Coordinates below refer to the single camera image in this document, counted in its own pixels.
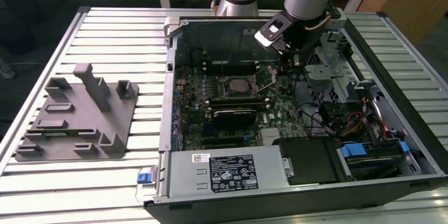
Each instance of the motherboard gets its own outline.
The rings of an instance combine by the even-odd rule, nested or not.
[[[305,136],[286,76],[272,63],[202,62],[180,66],[173,140],[180,151],[272,145]]]

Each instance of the floor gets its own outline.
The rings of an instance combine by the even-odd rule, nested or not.
[[[173,8],[206,8],[208,0],[170,0]],[[46,20],[30,26],[38,47],[22,55],[12,55],[0,46],[0,55],[6,63],[45,64],[60,42],[66,27],[80,6],[104,7],[160,7],[158,0],[38,0]],[[282,8],[281,0],[258,0],[260,9]],[[417,46],[433,68],[448,80],[448,18],[441,18],[426,39]],[[44,65],[10,65],[16,77],[10,80],[0,78],[0,139],[9,123],[20,110]]]

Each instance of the sticker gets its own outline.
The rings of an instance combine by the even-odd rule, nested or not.
[[[252,155],[210,157],[209,171],[214,193],[258,189]]]
[[[210,158],[209,156],[210,156],[209,153],[206,153],[206,154],[192,154],[190,155],[192,162],[193,163],[208,162],[208,159]]]

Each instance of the aluminum extrusion table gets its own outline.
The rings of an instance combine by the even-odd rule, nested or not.
[[[272,16],[272,11],[261,11]],[[90,8],[78,12],[0,143],[0,223],[158,223],[134,199],[141,167],[158,163],[164,100],[166,16],[213,16],[208,9]],[[433,133],[448,147],[448,86],[388,18],[349,15],[390,76]],[[360,59],[356,64],[368,76]],[[21,135],[46,96],[49,77],[80,80],[74,64],[90,62],[96,77],[138,84],[137,108],[124,158],[102,161],[17,162]],[[385,206],[321,212],[244,223],[446,223],[448,187],[414,193]]]

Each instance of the power supply label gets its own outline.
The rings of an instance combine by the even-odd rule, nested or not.
[[[258,189],[252,155],[210,157],[209,171],[214,193]]]

